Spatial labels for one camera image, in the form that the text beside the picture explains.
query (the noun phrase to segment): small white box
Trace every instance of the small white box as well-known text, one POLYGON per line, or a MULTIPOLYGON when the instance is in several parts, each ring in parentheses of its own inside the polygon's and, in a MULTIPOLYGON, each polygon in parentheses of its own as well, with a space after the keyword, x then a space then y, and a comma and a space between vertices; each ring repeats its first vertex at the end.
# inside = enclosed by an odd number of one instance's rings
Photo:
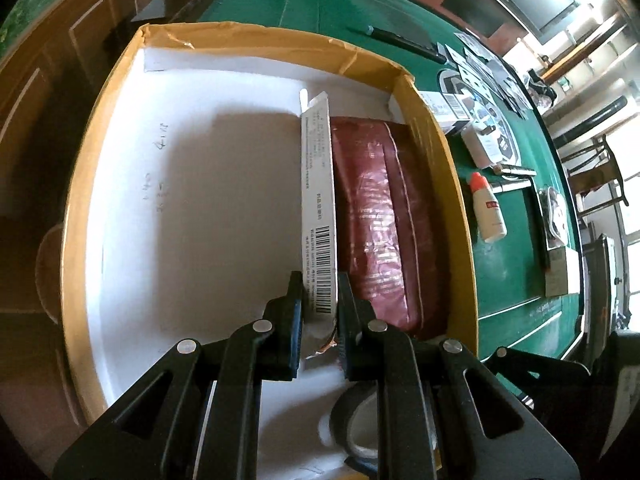
MULTIPOLYGON (((459 132, 471 120, 468 110, 455 94, 441 94, 440 92, 423 92, 418 94, 429 107, 431 113, 442 128, 445 135, 459 132)), ((395 97, 389 100, 389 111, 396 123, 403 123, 402 112, 395 97)))
POLYGON ((580 259, 577 251, 558 247, 549 251, 545 295, 548 298, 580 293, 580 259))

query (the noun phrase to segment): wooden chair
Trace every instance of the wooden chair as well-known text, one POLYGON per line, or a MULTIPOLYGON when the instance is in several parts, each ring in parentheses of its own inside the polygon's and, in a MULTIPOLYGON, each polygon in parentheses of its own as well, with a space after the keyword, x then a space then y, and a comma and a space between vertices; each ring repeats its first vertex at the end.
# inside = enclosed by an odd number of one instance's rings
POLYGON ((569 187, 571 187, 573 195, 585 197, 591 191, 595 191, 605 184, 617 180, 618 185, 620 186, 620 196, 614 197, 611 200, 607 200, 606 202, 602 202, 585 211, 578 212, 578 216, 580 218, 583 218, 587 215, 610 207, 618 202, 624 202, 626 206, 629 206, 629 202, 625 196, 625 181, 622 178, 622 174, 620 173, 620 167, 616 160, 616 156, 607 143, 606 136, 602 136, 600 137, 600 139, 594 140, 592 146, 588 146, 586 148, 578 150, 577 152, 572 153, 571 155, 568 155, 561 160, 564 163, 569 160, 573 160, 574 158, 577 158, 581 155, 585 155, 589 152, 594 152, 594 154, 584 162, 578 164, 578 166, 576 166, 575 168, 571 168, 571 170, 568 171, 569 187), (594 160, 598 160, 599 158, 601 160, 599 160, 593 168, 585 171, 580 171, 582 168, 588 166, 594 160))

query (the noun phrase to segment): barcode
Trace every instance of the barcode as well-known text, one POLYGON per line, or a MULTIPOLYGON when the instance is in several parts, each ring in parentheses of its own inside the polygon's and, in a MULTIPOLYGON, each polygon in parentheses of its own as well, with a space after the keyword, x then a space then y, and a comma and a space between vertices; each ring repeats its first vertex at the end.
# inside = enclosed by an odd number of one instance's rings
POLYGON ((455 95, 451 95, 451 94, 443 94, 443 95, 444 95, 444 98, 447 100, 447 103, 449 103, 451 110, 453 111, 453 113, 455 113, 456 117, 459 119, 466 118, 465 109, 460 104, 460 101, 458 101, 458 98, 455 95))
POLYGON ((329 226, 316 229, 316 297, 318 314, 331 314, 331 238, 329 226))

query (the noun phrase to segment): glue bottle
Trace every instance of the glue bottle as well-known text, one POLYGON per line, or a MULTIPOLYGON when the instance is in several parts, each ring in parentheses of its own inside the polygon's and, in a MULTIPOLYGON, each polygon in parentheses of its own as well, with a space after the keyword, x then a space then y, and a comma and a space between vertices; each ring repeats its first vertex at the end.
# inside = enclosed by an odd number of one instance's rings
POLYGON ((507 235, 507 226, 491 186, 480 173, 472 173, 469 187, 482 240, 488 244, 501 240, 507 235))

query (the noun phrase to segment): silver screw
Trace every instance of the silver screw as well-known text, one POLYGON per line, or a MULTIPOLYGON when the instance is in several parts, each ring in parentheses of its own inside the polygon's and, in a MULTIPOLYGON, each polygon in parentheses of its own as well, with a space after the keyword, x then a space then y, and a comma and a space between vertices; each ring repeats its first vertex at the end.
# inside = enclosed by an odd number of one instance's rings
POLYGON ((388 325, 381 319, 372 319, 367 323, 367 326, 372 332, 384 332, 388 328, 388 325))
POLYGON ((442 343, 442 347, 450 354, 459 354, 462 352, 462 343, 455 339, 446 339, 444 343, 442 343))
POLYGON ((190 354, 197 348, 196 342, 193 339, 183 339, 178 343, 178 352, 181 354, 190 354))
POLYGON ((254 322, 254 330, 256 332, 268 332, 269 330, 271 330, 273 328, 273 325, 271 324, 271 321, 269 321, 268 319, 259 319, 258 321, 254 322))

